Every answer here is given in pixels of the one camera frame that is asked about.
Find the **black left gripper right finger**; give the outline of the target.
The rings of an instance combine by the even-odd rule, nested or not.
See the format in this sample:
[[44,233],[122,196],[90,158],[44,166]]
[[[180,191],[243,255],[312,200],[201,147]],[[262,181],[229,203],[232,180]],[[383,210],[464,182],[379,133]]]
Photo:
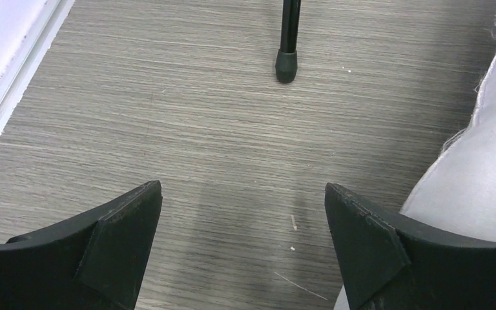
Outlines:
[[325,212],[351,309],[496,309],[496,242],[444,231],[335,183]]

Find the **white pillow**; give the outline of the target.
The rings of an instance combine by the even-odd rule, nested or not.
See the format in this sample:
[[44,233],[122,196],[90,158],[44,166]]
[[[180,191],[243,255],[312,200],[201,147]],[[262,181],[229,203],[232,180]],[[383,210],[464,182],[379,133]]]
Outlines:
[[[401,210],[451,233],[496,242],[496,54],[480,83],[469,125],[442,150]],[[344,284],[336,309],[351,309]]]

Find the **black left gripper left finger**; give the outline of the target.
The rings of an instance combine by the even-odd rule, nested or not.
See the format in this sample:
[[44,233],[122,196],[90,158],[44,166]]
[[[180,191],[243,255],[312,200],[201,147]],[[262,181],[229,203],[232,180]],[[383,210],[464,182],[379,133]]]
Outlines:
[[134,309],[161,206],[148,181],[0,244],[0,309]]

